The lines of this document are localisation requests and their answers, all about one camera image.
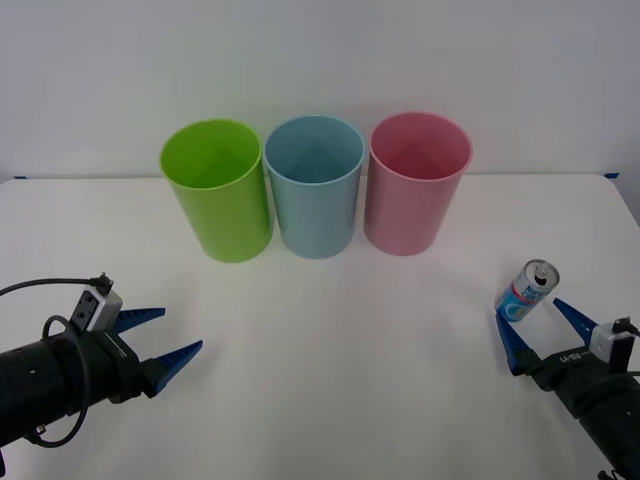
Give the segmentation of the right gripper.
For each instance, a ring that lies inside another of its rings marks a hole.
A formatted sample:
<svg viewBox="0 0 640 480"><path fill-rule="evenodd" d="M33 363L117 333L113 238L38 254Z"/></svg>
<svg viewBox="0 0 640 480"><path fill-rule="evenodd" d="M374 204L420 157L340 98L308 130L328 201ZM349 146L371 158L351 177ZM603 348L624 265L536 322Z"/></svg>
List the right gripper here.
<svg viewBox="0 0 640 480"><path fill-rule="evenodd" d="M589 346L598 324L558 297L553 305ZM555 393L571 415L587 415L596 408L613 410L618 403L639 408L639 383L627 371L600 360L586 347L552 354L541 361L499 312L495 318L511 374L530 374L541 390Z"/></svg>

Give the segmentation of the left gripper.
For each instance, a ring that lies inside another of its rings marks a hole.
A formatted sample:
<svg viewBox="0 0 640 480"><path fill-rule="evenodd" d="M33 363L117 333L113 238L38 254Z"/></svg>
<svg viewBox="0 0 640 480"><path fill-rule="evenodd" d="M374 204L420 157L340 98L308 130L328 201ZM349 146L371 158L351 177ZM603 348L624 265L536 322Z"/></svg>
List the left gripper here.
<svg viewBox="0 0 640 480"><path fill-rule="evenodd" d="M126 332L162 317L165 313L165 308L121 310L115 321L115 331L84 334L84 347L89 361L91 405L104 400L121 404L139 397L142 392L148 398L154 398L202 349L203 341L199 340L145 360L140 365L138 356L117 333Z"/></svg>

